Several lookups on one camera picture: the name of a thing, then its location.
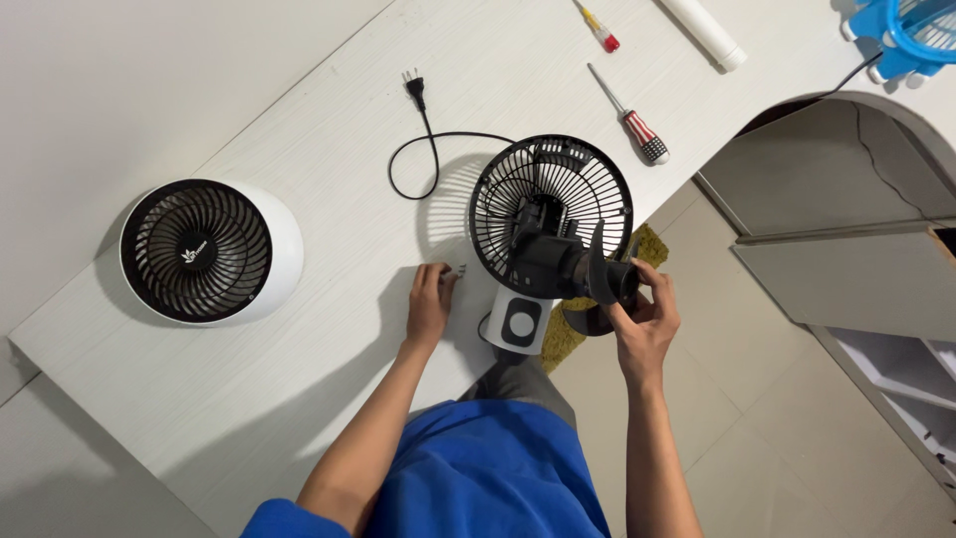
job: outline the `cabinet door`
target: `cabinet door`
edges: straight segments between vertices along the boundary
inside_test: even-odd
[[[956,342],[956,258],[928,230],[732,250],[795,322]]]
[[[882,177],[928,216],[956,214],[949,181],[902,127],[848,101],[821,101],[730,141],[701,168],[705,189],[745,235],[921,219],[878,177],[858,110]]]

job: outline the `white table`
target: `white table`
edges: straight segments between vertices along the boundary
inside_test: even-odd
[[[504,145],[440,140],[436,195],[400,199],[385,164],[424,132],[400,72],[424,75],[436,130],[567,133],[600,147],[627,178],[640,223],[756,114],[828,90],[861,62],[825,0],[705,4],[750,54],[733,73],[711,67],[650,0],[592,6],[621,41],[613,55],[571,2],[397,0],[195,174],[259,185],[292,209],[306,261],[285,306],[234,328],[163,323],[126,289],[114,247],[11,339],[217,533],[236,535],[259,502],[295,495],[394,358],[412,267],[472,261],[414,407],[456,397],[491,364],[475,326],[495,284],[472,258],[465,209]],[[588,61],[661,135],[670,163],[641,163]],[[890,96],[915,114],[887,106],[956,140],[953,107],[933,104],[948,105],[954,71]],[[863,74],[849,87],[884,93]],[[402,186],[424,185],[430,163],[425,144],[408,150]]]

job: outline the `fan logo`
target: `fan logo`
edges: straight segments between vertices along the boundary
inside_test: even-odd
[[[192,263],[193,260],[196,259],[196,256],[203,252],[204,248],[206,248],[206,241],[203,241],[203,244],[199,245],[199,248],[196,250],[185,249],[185,254],[180,254],[180,256],[185,258],[186,263]]]

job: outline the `floor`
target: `floor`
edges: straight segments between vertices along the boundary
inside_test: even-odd
[[[692,182],[648,223],[683,323],[664,392],[708,538],[942,538],[956,505],[829,354],[791,324],[728,247],[735,232]],[[624,536],[627,395],[614,335],[552,374],[574,406],[611,528]]]

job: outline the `fan grille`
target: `fan grille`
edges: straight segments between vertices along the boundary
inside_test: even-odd
[[[517,142],[485,167],[471,194],[469,224],[478,258],[498,281],[521,292],[509,264],[511,235],[522,201],[536,194],[564,205],[562,234],[571,219],[585,247],[604,219],[606,257],[622,257],[630,237],[631,193],[618,167],[601,150],[574,137],[536,136]]]
[[[255,299],[269,275],[272,240],[262,214],[241,192],[185,179],[137,204],[123,227],[119,257],[133,291],[150,308],[181,322],[208,323]]]

